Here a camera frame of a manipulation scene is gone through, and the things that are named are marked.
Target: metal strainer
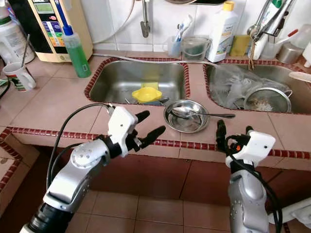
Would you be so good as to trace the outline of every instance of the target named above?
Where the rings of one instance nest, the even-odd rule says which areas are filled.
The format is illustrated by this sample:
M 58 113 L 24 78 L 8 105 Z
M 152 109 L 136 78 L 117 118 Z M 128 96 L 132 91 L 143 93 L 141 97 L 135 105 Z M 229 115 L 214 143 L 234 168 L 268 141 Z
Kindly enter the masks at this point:
M 262 87 L 248 93 L 244 99 L 244 109 L 266 112 L 290 113 L 292 104 L 284 92 L 271 87 Z

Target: sink basin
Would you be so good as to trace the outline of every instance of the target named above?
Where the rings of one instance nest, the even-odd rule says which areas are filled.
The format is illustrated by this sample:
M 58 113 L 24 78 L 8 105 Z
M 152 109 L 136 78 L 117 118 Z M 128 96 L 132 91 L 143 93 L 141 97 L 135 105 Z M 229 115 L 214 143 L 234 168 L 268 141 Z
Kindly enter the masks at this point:
M 127 99 L 130 103 L 135 103 L 132 92 L 139 90 L 142 83 L 158 83 L 162 97 L 169 98 L 165 104 L 169 104 L 190 95 L 190 89 L 188 88 L 189 93 L 185 89 L 186 83 L 189 85 L 186 68 L 186 64 L 177 63 L 113 61 L 102 68 L 89 92 L 89 98 L 96 102 L 128 103 Z
M 220 64 L 223 67 L 226 66 L 238 66 L 243 69 L 247 69 L 246 65 L 230 65 L 230 64 Z M 311 86 L 306 82 L 302 82 L 296 79 L 293 79 L 288 76 L 291 69 L 275 65 L 256 65 L 255 70 L 252 71 L 261 78 L 267 78 L 270 80 L 277 81 L 279 83 L 286 84 L 292 91 L 293 94 L 290 96 L 292 103 L 292 113 L 298 114 L 311 114 Z M 210 95 L 209 82 L 212 82 L 213 79 L 217 79 L 215 74 L 215 67 L 206 66 L 207 73 L 207 92 L 210 98 L 213 98 Z

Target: kitchen faucet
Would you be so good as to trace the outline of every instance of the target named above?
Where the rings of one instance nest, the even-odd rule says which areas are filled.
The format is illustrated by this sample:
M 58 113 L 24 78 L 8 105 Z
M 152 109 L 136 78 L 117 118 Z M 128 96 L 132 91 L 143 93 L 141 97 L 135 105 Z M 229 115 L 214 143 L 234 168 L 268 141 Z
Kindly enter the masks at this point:
M 149 0 L 141 0 L 141 1 L 142 1 L 142 13 L 144 16 L 144 21 L 140 22 L 140 26 L 141 26 L 142 36 L 147 38 L 150 32 L 150 26 L 148 23 L 148 16 L 147 16 L 147 2 Z
M 248 28 L 247 34 L 255 42 L 259 41 L 264 33 L 277 37 L 292 2 L 293 0 L 267 0 L 257 22 Z

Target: double sink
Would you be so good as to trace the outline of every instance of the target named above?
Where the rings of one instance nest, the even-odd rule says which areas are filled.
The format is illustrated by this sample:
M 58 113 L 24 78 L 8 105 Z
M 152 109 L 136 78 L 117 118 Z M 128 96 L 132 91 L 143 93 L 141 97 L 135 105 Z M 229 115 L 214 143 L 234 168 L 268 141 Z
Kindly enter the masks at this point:
M 206 69 L 207 85 L 217 79 L 215 67 L 203 66 Z M 162 96 L 169 98 L 166 104 L 189 97 L 186 87 L 188 72 L 186 64 L 153 64 L 133 61 L 114 61 L 106 64 L 98 75 L 89 97 L 95 102 L 134 103 L 132 92 L 141 88 L 142 83 L 158 83 Z M 311 114 L 311 88 L 302 81 L 289 77 L 289 68 L 275 65 L 257 65 L 253 71 L 262 78 L 267 78 L 287 85 L 293 94 L 290 97 L 292 113 Z

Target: yellow sponge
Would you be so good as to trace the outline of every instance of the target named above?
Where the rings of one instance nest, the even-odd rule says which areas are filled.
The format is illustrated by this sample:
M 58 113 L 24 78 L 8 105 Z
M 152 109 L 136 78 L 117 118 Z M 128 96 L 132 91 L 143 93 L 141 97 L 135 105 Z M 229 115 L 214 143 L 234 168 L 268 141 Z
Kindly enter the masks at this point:
M 141 88 L 143 88 L 143 87 L 152 87 L 152 88 L 158 90 L 158 89 L 159 89 L 159 83 L 158 83 L 158 82 L 154 82 L 154 83 L 142 83 L 142 84 L 141 84 Z
M 233 39 L 230 56 L 244 56 L 249 44 L 249 35 L 236 35 Z

